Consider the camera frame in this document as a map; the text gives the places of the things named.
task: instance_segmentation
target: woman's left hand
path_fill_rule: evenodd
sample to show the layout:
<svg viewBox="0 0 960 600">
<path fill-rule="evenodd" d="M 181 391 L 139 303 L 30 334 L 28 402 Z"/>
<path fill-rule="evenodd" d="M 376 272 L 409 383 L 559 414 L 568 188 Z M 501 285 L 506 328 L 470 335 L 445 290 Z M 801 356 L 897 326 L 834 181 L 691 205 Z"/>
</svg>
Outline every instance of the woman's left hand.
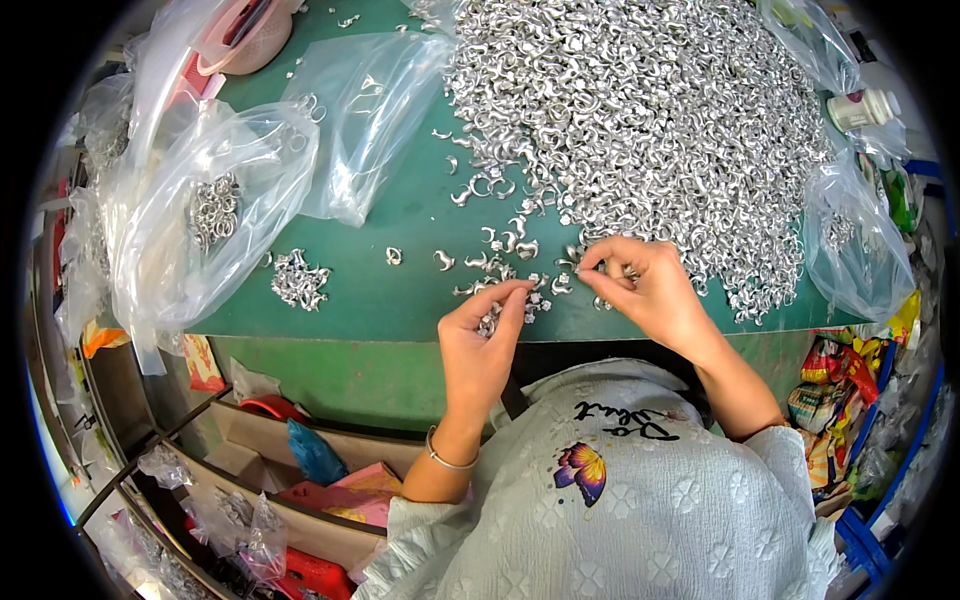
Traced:
<svg viewBox="0 0 960 600">
<path fill-rule="evenodd" d="M 466 428 L 482 428 L 507 385 L 516 340 L 523 327 L 527 279 L 509 279 L 470 297 L 437 325 L 446 380 L 446 416 Z M 498 302 L 503 310 L 488 340 L 475 331 Z"/>
</svg>

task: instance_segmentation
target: white plastic bottle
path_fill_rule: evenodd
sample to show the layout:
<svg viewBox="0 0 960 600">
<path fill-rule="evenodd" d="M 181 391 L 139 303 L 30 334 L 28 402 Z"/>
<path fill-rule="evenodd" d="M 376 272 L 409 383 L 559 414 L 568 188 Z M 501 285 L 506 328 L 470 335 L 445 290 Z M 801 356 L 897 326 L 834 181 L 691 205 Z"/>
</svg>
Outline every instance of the white plastic bottle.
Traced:
<svg viewBox="0 0 960 600">
<path fill-rule="evenodd" d="M 893 92 L 867 88 L 830 98 L 827 112 L 838 130 L 848 132 L 865 125 L 883 125 L 900 115 L 900 104 Z"/>
</svg>

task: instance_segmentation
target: green workbench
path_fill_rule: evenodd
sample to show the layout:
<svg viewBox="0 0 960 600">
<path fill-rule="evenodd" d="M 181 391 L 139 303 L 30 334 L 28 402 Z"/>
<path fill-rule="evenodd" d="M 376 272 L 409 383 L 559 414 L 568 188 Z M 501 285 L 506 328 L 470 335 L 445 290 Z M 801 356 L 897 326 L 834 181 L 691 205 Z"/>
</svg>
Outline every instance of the green workbench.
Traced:
<svg viewBox="0 0 960 600">
<path fill-rule="evenodd" d="M 411 31 L 420 28 L 420 21 L 407 14 L 399 0 L 333 0 L 307 2 L 307 13 L 294 15 L 294 31 L 280 54 L 265 68 L 249 76 L 230 76 L 218 98 L 237 111 L 279 100 L 288 84 L 286 73 L 296 71 L 296 59 L 307 46 L 317 40 L 335 36 L 391 32 L 400 23 Z M 329 7 L 336 13 L 327 11 Z M 360 14 L 352 26 L 342 29 L 338 20 Z M 481 227 L 507 228 L 515 216 L 514 205 L 523 199 L 521 186 L 525 178 L 516 166 L 505 177 L 516 181 L 516 192 L 505 201 L 495 196 L 470 198 L 460 208 L 450 201 L 451 193 L 460 192 L 474 172 L 468 165 L 468 149 L 440 140 L 430 132 L 455 132 L 464 122 L 453 116 L 448 99 L 438 92 L 420 129 L 414 134 L 396 175 L 381 188 L 379 200 L 361 228 L 351 228 L 336 221 L 296 217 L 275 240 L 272 251 L 288 253 L 304 248 L 304 257 L 311 265 L 333 270 L 323 292 L 329 301 L 321 302 L 319 312 L 306 312 L 283 303 L 270 289 L 273 268 L 257 268 L 242 286 L 213 315 L 191 328 L 194 333 L 224 336 L 299 338 L 350 341 L 425 342 L 437 338 L 437 320 L 459 305 L 454 286 L 464 288 L 484 273 L 463 265 L 466 256 L 476 257 L 486 251 Z M 460 168 L 448 175 L 447 155 L 456 156 Z M 557 213 L 547 208 L 543 218 L 527 219 L 524 241 L 540 242 L 540 255 L 529 261 L 515 254 L 503 254 L 518 271 L 528 274 L 556 275 L 556 258 L 564 256 L 564 245 L 577 243 L 576 227 L 560 225 Z M 403 263 L 389 266 L 386 248 L 403 250 Z M 456 266 L 441 273 L 433 253 L 437 249 L 457 258 Z M 577 280 L 574 292 L 553 298 L 553 310 L 537 313 L 533 324 L 524 326 L 521 340 L 604 340 L 642 337 L 640 331 L 616 311 L 593 308 L 594 294 Z M 753 322 L 735 324 L 733 311 L 727 306 L 726 294 L 713 279 L 704 307 L 726 334 L 809 329 L 826 325 L 861 323 L 828 303 L 804 275 L 797 287 L 798 297 L 789 307 L 774 310 L 763 318 L 763 326 Z"/>
</svg>

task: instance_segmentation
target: woman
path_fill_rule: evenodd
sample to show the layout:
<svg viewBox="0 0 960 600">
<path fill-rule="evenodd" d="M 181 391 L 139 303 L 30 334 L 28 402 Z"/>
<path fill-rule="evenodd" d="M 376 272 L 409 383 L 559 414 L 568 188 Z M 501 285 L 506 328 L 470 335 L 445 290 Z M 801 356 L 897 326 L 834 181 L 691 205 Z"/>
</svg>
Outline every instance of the woman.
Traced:
<svg viewBox="0 0 960 600">
<path fill-rule="evenodd" d="M 579 278 L 693 364 L 727 438 L 704 429 L 677 377 L 613 359 L 524 388 L 533 405 L 480 451 L 533 282 L 489 288 L 440 321 L 446 414 L 354 597 L 823 598 L 837 555 L 833 524 L 813 514 L 803 440 L 707 316 L 673 245 L 605 239 Z M 494 301 L 486 340 L 474 329 Z"/>
</svg>

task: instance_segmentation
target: pink paper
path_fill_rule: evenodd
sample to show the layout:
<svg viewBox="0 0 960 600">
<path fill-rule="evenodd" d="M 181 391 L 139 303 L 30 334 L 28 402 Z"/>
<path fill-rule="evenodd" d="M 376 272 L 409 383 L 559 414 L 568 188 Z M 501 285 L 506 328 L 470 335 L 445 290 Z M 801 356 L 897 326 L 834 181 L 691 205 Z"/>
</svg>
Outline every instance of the pink paper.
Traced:
<svg viewBox="0 0 960 600">
<path fill-rule="evenodd" d="M 386 465 L 376 463 L 326 488 L 304 481 L 279 496 L 330 515 L 386 527 L 390 499 L 400 494 L 401 485 Z"/>
</svg>

